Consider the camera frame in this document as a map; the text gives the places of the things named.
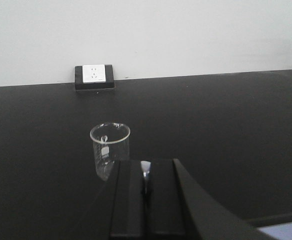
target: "white wall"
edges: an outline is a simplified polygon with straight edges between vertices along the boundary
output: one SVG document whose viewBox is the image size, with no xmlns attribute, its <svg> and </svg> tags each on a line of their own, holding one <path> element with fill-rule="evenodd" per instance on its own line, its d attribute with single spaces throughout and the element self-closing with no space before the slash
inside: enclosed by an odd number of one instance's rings
<svg viewBox="0 0 292 240">
<path fill-rule="evenodd" d="M 259 230 L 279 240 L 292 240 L 292 222 L 261 227 Z"/>
<path fill-rule="evenodd" d="M 292 69 L 292 0 L 0 0 L 0 86 Z"/>
</svg>

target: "power outlet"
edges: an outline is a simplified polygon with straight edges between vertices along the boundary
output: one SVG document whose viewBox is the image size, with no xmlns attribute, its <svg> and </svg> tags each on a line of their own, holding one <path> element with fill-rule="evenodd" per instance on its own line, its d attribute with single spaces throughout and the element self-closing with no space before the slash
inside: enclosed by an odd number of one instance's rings
<svg viewBox="0 0 292 240">
<path fill-rule="evenodd" d="M 83 65 L 82 82 L 83 83 L 106 82 L 105 65 L 104 64 Z"/>
</svg>

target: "white tip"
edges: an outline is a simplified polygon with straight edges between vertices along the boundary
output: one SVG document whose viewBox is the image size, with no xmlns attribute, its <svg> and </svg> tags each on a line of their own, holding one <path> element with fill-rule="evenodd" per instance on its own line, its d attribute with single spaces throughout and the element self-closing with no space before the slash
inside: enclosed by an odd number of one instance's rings
<svg viewBox="0 0 292 240">
<path fill-rule="evenodd" d="M 140 167 L 143 173 L 149 173 L 151 170 L 151 162 L 150 161 L 141 161 Z"/>
</svg>

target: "white object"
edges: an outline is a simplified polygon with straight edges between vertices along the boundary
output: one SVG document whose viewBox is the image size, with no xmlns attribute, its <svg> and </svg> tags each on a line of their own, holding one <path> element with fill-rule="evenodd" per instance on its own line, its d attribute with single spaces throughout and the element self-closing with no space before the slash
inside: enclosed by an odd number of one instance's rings
<svg viewBox="0 0 292 240">
<path fill-rule="evenodd" d="M 104 64 L 83 65 L 82 82 L 83 83 L 106 82 L 105 65 Z"/>
</svg>

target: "black countertop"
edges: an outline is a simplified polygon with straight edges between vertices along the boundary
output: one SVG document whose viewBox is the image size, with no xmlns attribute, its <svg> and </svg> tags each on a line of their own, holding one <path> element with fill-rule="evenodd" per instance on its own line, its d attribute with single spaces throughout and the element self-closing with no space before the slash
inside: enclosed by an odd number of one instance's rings
<svg viewBox="0 0 292 240">
<path fill-rule="evenodd" d="M 0 239 L 54 239 L 104 184 L 90 129 L 131 129 L 132 159 L 179 158 L 253 224 L 292 221 L 292 70 L 0 87 Z"/>
</svg>

